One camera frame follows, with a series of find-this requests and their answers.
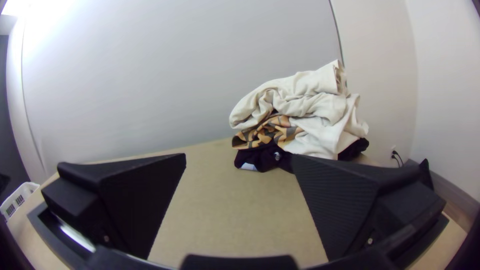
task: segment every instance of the white laundry basket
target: white laundry basket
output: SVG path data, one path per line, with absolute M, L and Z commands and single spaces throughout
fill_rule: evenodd
M 15 192 L 13 192 L 0 205 L 0 213 L 5 222 L 8 222 L 15 211 L 30 197 L 30 195 L 40 187 L 39 184 L 25 182 L 21 184 Z

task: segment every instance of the white towel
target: white towel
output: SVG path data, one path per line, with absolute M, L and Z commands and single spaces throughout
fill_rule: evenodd
M 293 154 L 337 159 L 338 153 L 367 135 L 367 123 L 357 119 L 358 94 L 349 94 L 338 60 L 315 71 L 274 79 L 243 97 L 230 114 L 233 129 L 251 129 L 273 110 L 302 128 L 283 149 Z

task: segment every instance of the electrical outlet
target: electrical outlet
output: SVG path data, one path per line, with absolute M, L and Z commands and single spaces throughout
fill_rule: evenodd
M 388 153 L 388 159 L 390 160 L 390 165 L 392 167 L 397 167 L 398 166 L 398 163 L 395 161 L 395 159 L 392 158 L 392 155 L 393 155 L 393 151 L 395 151 L 397 148 L 397 146 L 394 144 L 390 147 L 390 152 Z

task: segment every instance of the pile of clothes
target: pile of clothes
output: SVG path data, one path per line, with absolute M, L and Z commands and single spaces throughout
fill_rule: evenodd
M 235 166 L 290 173 L 292 154 L 349 161 L 369 146 L 369 126 L 357 118 L 360 96 L 348 92 L 335 60 L 315 71 L 274 79 L 242 98 L 230 114 Z

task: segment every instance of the white wall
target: white wall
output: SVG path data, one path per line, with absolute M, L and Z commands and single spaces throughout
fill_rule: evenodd
M 245 94 L 340 57 L 327 0 L 45 0 L 30 11 L 23 95 L 47 175 L 60 161 L 232 136 Z
M 0 35 L 8 36 L 17 22 L 17 17 L 12 15 L 0 15 Z
M 407 0 L 418 59 L 411 158 L 480 201 L 480 17 L 471 0 Z
M 331 0 L 348 76 L 368 123 L 366 154 L 384 166 L 396 146 L 410 155 L 417 110 L 417 59 L 404 0 Z
M 11 128 L 25 170 L 32 182 L 42 183 L 48 176 L 30 132 L 22 87 L 22 34 L 24 26 L 25 20 L 20 18 L 8 38 L 6 96 Z

